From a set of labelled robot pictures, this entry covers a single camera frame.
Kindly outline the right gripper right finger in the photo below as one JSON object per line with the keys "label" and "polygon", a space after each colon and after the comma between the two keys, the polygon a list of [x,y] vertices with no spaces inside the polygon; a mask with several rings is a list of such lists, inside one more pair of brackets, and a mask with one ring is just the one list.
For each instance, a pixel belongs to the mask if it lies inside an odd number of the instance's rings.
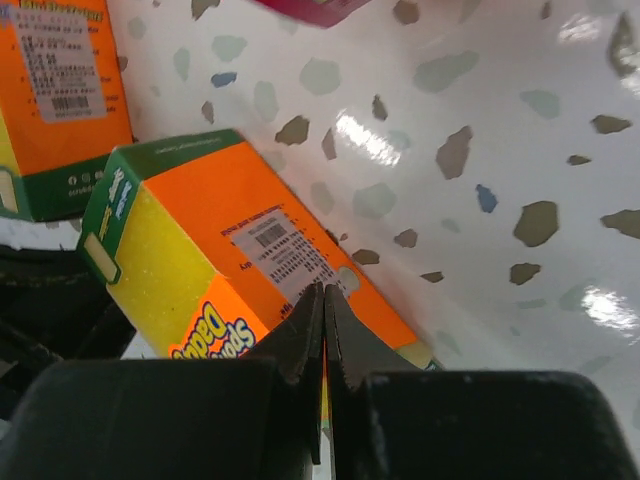
{"label": "right gripper right finger", "polygon": [[336,479],[369,478],[376,453],[366,380],[372,373],[419,368],[363,324],[335,285],[325,287],[324,339],[332,473]]}

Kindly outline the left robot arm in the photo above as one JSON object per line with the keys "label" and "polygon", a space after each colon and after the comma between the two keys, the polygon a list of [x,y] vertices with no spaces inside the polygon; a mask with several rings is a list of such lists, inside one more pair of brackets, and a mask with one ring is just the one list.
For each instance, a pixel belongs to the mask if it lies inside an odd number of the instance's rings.
{"label": "left robot arm", "polygon": [[64,360],[118,359],[135,330],[75,251],[1,248],[1,420]]}

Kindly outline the Sponge Daddy multipack box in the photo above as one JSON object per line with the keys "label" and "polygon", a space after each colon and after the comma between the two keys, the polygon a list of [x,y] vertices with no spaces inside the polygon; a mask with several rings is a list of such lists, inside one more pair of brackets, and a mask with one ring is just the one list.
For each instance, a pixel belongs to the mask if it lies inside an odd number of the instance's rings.
{"label": "Sponge Daddy multipack box", "polygon": [[115,148],[78,243],[161,357],[236,358],[314,283],[421,369],[437,362],[267,162],[227,129]]}

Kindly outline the Sponge Daddy yellow green box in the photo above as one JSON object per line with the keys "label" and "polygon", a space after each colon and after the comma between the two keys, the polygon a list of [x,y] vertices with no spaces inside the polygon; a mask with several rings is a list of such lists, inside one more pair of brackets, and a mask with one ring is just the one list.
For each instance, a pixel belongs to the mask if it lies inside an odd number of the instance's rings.
{"label": "Sponge Daddy yellow green box", "polygon": [[2,216],[82,213],[132,139],[106,2],[2,2]]}

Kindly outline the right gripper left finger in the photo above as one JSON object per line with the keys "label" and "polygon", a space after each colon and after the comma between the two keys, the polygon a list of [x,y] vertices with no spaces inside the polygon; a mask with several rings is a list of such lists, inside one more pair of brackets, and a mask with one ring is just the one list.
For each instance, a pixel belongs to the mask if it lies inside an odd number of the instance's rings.
{"label": "right gripper left finger", "polygon": [[307,286],[290,315],[244,359],[266,369],[256,394],[262,465],[320,463],[324,287]]}

